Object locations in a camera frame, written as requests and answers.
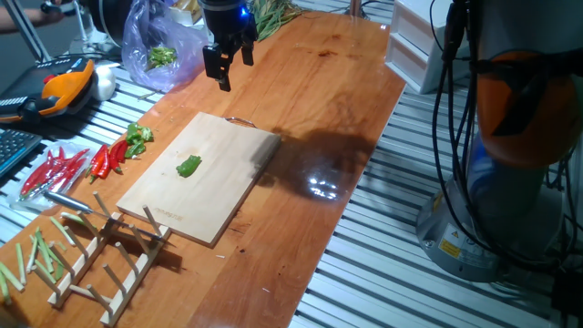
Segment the person hand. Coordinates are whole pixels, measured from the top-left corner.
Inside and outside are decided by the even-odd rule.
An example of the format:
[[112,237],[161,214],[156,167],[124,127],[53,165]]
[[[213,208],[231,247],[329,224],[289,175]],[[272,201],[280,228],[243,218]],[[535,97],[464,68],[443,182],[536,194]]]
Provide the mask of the person hand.
[[49,10],[47,12],[42,9],[39,10],[39,17],[37,20],[38,26],[48,26],[62,21],[65,15],[61,12],[55,10]]

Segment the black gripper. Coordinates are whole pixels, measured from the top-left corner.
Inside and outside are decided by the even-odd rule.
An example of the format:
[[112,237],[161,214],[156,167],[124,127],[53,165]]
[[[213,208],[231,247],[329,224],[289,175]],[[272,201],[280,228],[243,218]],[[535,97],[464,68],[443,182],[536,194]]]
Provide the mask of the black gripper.
[[230,92],[231,60],[222,51],[241,48],[243,64],[254,65],[253,49],[257,40],[255,17],[245,0],[199,0],[205,23],[213,40],[202,49],[208,77],[218,82],[220,90]]

